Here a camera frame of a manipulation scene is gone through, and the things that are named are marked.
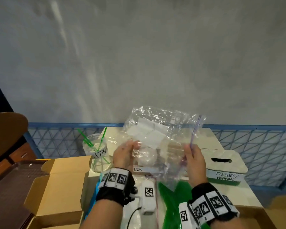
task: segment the clear plastic bag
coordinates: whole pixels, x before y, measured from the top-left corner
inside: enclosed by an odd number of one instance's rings
[[[198,114],[140,107],[126,120],[122,142],[139,140],[141,148],[133,152],[135,165],[151,167],[150,173],[174,190],[186,166],[183,144],[195,141],[205,119]]]

